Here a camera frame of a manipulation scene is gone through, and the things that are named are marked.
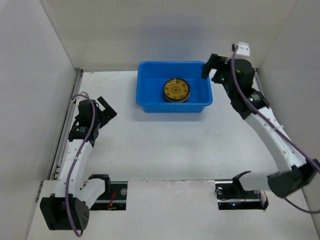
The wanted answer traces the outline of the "yellow patterned plate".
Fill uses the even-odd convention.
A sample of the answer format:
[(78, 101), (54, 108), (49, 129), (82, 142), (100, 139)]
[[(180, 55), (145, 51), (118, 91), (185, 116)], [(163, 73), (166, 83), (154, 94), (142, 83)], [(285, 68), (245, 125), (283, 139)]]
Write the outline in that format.
[(190, 93), (189, 83), (182, 78), (169, 79), (163, 87), (163, 96), (171, 103), (185, 102), (190, 97)]

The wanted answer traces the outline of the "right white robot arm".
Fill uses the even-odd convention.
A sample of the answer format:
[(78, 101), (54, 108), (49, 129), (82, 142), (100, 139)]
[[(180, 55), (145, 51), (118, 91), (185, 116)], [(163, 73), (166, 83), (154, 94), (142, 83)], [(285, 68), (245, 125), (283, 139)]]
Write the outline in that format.
[(212, 54), (202, 65), (202, 78), (207, 78), (211, 70), (216, 71), (211, 80), (223, 86), (231, 106), (257, 133), (277, 167), (275, 173), (244, 171), (236, 175), (232, 179), (232, 193), (242, 198), (250, 191), (271, 191), (283, 199), (308, 185), (320, 164), (293, 146), (266, 97), (253, 88), (252, 64), (245, 59), (230, 60)]

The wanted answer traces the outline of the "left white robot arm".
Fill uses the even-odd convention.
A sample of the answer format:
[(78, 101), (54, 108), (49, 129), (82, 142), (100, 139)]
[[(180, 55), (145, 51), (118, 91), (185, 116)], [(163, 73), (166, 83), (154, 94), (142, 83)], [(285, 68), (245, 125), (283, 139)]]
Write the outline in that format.
[(81, 97), (83, 100), (78, 103), (78, 114), (68, 134), (56, 186), (39, 205), (51, 231), (73, 231), (79, 238), (87, 228), (90, 208), (95, 201), (112, 194), (108, 174), (92, 174), (84, 180), (84, 172), (99, 130), (117, 115), (103, 97), (96, 100), (85, 94)]

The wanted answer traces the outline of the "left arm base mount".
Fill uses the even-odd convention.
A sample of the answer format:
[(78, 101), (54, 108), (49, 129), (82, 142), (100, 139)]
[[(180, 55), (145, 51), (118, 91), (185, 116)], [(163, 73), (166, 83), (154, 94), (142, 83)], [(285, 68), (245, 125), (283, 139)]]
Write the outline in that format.
[(125, 211), (127, 195), (127, 181), (112, 181), (110, 191), (100, 195), (90, 211)]

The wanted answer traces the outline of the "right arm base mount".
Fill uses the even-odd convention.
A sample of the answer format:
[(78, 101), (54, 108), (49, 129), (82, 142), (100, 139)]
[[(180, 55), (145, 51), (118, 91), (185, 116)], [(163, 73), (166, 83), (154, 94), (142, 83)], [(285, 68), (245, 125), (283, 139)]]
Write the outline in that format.
[(265, 191), (243, 190), (232, 180), (216, 180), (214, 195), (219, 210), (262, 210), (269, 206)]

